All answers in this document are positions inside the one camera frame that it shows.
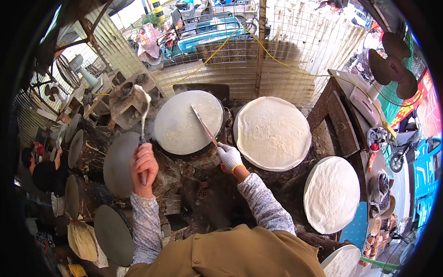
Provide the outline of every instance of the bucket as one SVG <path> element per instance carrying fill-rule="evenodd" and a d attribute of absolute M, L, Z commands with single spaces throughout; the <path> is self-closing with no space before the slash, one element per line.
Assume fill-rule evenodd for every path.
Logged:
<path fill-rule="evenodd" d="M 54 193 L 51 194 L 52 211 L 54 216 L 64 215 L 66 211 L 65 197 L 56 197 Z"/>

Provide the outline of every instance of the gloved hand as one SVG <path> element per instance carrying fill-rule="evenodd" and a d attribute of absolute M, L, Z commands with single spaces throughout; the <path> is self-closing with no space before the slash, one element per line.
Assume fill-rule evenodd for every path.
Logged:
<path fill-rule="evenodd" d="M 235 147 L 225 145 L 221 142 L 218 143 L 217 150 L 218 154 L 221 157 L 221 161 L 225 165 L 229 171 L 233 173 L 234 169 L 239 166 L 243 165 L 243 162 L 241 161 L 240 152 L 235 149 Z"/>

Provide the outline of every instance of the blue vehicle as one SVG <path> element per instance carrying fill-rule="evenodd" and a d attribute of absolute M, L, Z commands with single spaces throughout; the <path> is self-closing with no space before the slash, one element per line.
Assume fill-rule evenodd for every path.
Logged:
<path fill-rule="evenodd" d="M 224 41 L 231 34 L 234 39 L 236 35 L 244 35 L 245 30 L 238 30 L 242 25 L 237 17 L 230 13 L 202 15 L 183 20 L 178 9 L 172 14 L 172 26 L 174 32 L 162 34 L 157 39 L 163 60 L 180 58 L 185 55 L 197 53 L 198 44 Z M 183 22 L 181 28 L 176 28 L 178 22 Z"/>
<path fill-rule="evenodd" d="M 412 221 L 418 227 L 426 224 L 431 214 L 441 175 L 442 140 L 431 137 L 420 143 L 417 161 L 409 165 Z"/>

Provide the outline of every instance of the red banner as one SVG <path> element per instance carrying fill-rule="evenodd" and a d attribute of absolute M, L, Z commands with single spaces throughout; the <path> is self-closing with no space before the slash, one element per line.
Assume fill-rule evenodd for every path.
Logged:
<path fill-rule="evenodd" d="M 431 75 L 429 74 L 429 71 L 427 68 L 423 70 L 423 73 L 421 74 L 420 78 L 418 79 L 418 88 L 421 89 L 421 94 L 419 94 L 418 90 L 416 93 L 416 96 L 412 99 L 404 100 L 401 104 L 402 107 L 397 112 L 397 115 L 395 116 L 394 120 L 391 123 L 391 127 L 394 127 L 397 125 L 400 121 L 402 121 L 408 114 L 410 114 L 421 102 L 421 99 L 423 97 L 427 97 L 427 94 L 429 90 L 427 89 L 427 84 L 430 86 L 432 85 Z"/>
<path fill-rule="evenodd" d="M 423 89 L 427 91 L 427 96 L 423 98 L 418 109 L 417 115 L 423 126 L 425 137 L 433 137 L 442 129 L 440 105 L 437 94 L 432 83 L 431 75 L 426 70 L 423 77 Z"/>

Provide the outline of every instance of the hand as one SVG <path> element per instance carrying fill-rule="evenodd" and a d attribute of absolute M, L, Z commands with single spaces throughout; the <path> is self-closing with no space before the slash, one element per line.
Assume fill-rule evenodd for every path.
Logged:
<path fill-rule="evenodd" d="M 145 143 L 136 146 L 129 166 L 129 174 L 134 184 L 134 193 L 143 198 L 152 198 L 152 183 L 159 171 L 159 165 L 152 151 L 152 144 Z M 143 171 L 146 175 L 146 186 L 143 186 L 140 181 Z"/>
<path fill-rule="evenodd" d="M 225 167 L 233 173 L 234 168 L 239 165 L 243 165 L 241 161 L 240 152 L 232 146 L 225 145 L 221 142 L 218 143 L 217 150 L 221 157 L 221 161 L 224 163 Z"/>

